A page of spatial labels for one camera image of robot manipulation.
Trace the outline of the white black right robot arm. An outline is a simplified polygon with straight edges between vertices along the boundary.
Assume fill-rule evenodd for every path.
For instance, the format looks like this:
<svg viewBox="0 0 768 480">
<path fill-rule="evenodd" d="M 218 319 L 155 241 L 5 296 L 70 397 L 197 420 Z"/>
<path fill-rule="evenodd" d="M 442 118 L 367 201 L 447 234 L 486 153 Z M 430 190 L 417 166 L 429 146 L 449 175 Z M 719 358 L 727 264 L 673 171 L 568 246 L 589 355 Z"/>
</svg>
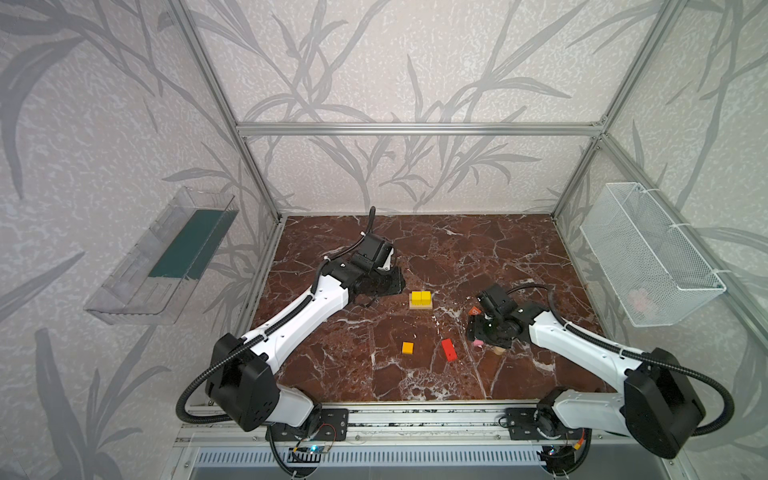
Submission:
<svg viewBox="0 0 768 480">
<path fill-rule="evenodd" d="M 520 341 L 549 350 L 602 379 L 610 392 L 556 387 L 526 416 L 508 413 L 509 432 L 561 439 L 572 431 L 601 430 L 629 437 L 651 454 L 673 459 L 692 437 L 714 433 L 732 420 L 735 402 L 713 378 L 682 366 L 670 352 L 651 352 L 612 342 L 565 320 L 552 288 L 546 304 L 517 303 L 514 288 L 482 290 L 469 315 L 466 335 L 493 347 Z"/>
</svg>

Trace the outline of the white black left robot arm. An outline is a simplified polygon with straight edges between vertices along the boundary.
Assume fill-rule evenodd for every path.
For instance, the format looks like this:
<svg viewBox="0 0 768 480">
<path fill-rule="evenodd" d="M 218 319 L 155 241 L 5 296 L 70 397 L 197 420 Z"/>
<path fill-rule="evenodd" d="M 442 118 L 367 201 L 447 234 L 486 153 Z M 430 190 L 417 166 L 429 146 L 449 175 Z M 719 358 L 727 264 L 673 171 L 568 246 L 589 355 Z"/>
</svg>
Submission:
<svg viewBox="0 0 768 480">
<path fill-rule="evenodd" d="M 371 208 L 358 239 L 326 254 L 312 283 L 288 306 L 246 334 L 226 334 L 215 343 L 209 367 L 176 402 L 180 421 L 233 421 L 245 432 L 282 425 L 303 437 L 320 429 L 320 404 L 297 388 L 279 384 L 276 375 L 304 340 L 357 297 L 376 300 L 403 292 L 394 245 L 374 233 L 375 217 Z"/>
</svg>

